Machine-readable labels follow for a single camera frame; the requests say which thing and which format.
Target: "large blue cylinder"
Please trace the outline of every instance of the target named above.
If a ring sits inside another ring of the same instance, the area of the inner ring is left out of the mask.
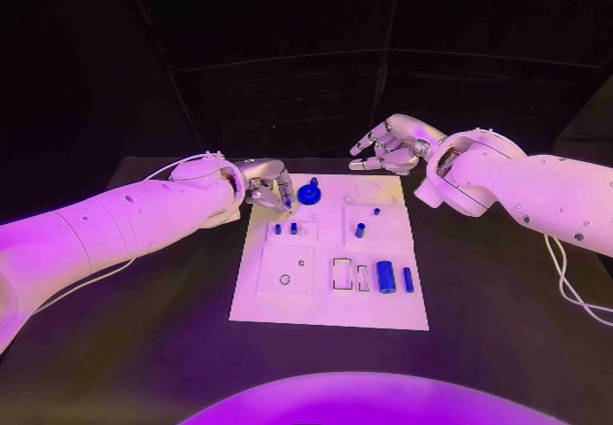
[[[379,261],[376,263],[376,277],[379,279],[379,292],[392,294],[395,292],[395,280],[391,261]]]

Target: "blue cap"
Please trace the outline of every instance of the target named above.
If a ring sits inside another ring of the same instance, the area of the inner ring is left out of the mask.
[[[297,200],[300,204],[313,205],[321,198],[321,190],[317,187],[317,179],[313,177],[310,183],[297,190]]]

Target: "gray fabric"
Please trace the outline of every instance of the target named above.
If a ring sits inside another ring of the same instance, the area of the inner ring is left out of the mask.
[[[347,161],[285,164],[347,174]],[[169,162],[125,158],[108,187]],[[419,170],[402,187],[430,332],[228,321],[244,205],[239,221],[199,230],[32,318],[0,364],[3,423],[174,423],[254,385],[329,371],[425,376],[568,422],[610,423],[613,329],[562,300],[541,235],[499,205],[479,219],[425,206]],[[567,251],[577,290],[613,305],[595,255]]]

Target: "blue object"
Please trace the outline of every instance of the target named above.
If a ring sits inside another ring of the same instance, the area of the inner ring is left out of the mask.
[[[317,187],[317,179],[313,177],[310,183],[297,190],[297,200],[300,204],[313,205],[321,198],[321,190]]]
[[[363,223],[357,223],[357,228],[355,229],[355,237],[363,237],[365,229],[366,229],[366,225]]]
[[[405,267],[402,269],[402,274],[405,275],[405,285],[407,285],[407,292],[412,292],[412,277],[411,277],[411,269]]]
[[[379,292],[392,294],[395,292],[395,280],[391,261],[379,261],[376,263],[376,277],[379,279]]]

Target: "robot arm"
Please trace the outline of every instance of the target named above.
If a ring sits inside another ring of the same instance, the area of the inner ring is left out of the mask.
[[[427,177],[415,196],[479,217],[494,201],[515,221],[548,236],[613,256],[613,169],[552,155],[528,157],[500,134],[480,128],[445,136],[394,115],[350,149],[375,144],[375,157],[352,170],[383,168],[407,175],[424,158]]]
[[[219,153],[206,153],[161,170],[174,165],[169,181],[151,180],[153,174],[0,227],[0,352],[49,297],[89,274],[157,251],[199,228],[236,220],[245,197],[278,210],[291,206],[291,179],[280,160],[232,164]]]

